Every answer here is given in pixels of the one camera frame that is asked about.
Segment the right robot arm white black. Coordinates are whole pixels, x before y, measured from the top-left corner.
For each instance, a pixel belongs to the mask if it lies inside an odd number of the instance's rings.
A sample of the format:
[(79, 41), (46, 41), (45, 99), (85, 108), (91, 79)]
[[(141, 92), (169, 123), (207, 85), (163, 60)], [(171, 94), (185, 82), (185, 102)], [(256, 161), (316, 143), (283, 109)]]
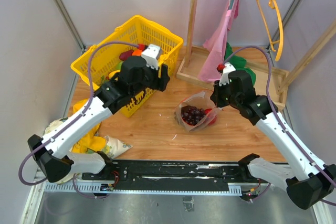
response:
[(250, 75), (243, 70), (222, 71), (214, 83), (211, 100), (218, 108), (231, 106), (261, 130), (286, 159), (289, 168), (278, 167), (256, 154), (243, 158), (238, 177), (244, 182), (265, 180), (286, 191), (291, 201), (308, 209), (335, 189), (335, 165), (314, 155), (288, 127), (266, 95), (257, 95)]

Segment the dark grape bunch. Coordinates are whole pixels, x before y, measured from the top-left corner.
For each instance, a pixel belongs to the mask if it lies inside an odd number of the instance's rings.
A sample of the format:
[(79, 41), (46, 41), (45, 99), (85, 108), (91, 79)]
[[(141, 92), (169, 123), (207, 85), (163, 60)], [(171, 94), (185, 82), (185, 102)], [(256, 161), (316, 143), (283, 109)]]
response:
[(181, 108), (182, 120), (188, 125), (195, 126), (205, 116), (205, 110), (186, 105)]

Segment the clear zip top bag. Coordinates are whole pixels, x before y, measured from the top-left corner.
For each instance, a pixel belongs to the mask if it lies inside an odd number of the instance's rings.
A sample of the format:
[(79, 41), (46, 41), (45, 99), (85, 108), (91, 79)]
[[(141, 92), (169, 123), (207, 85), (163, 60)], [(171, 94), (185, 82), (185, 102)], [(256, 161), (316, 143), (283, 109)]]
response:
[(211, 90), (202, 90), (184, 99), (175, 108), (174, 118), (187, 132), (203, 130), (214, 125), (218, 119), (219, 108), (211, 100)]

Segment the red apple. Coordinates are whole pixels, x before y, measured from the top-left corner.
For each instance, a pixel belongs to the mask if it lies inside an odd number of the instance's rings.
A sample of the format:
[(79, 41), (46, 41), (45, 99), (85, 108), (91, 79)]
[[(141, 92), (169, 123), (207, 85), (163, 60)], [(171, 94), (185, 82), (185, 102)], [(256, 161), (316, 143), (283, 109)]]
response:
[(218, 114), (217, 108), (206, 109), (205, 110), (205, 123), (208, 126), (215, 124), (218, 118), (217, 114)]

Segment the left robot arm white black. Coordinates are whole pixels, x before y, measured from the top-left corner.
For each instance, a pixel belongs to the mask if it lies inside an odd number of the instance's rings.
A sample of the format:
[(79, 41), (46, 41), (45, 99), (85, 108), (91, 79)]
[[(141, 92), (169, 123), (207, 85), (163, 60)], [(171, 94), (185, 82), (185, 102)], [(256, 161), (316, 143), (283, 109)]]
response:
[(151, 67), (142, 57), (130, 57), (120, 72), (105, 82), (91, 99), (55, 130), (33, 135), (28, 145), (46, 179), (55, 183), (69, 174), (92, 173), (100, 179), (112, 175), (111, 159), (102, 151), (73, 153), (73, 147), (100, 122), (111, 117), (145, 89), (164, 91), (170, 80), (168, 66)]

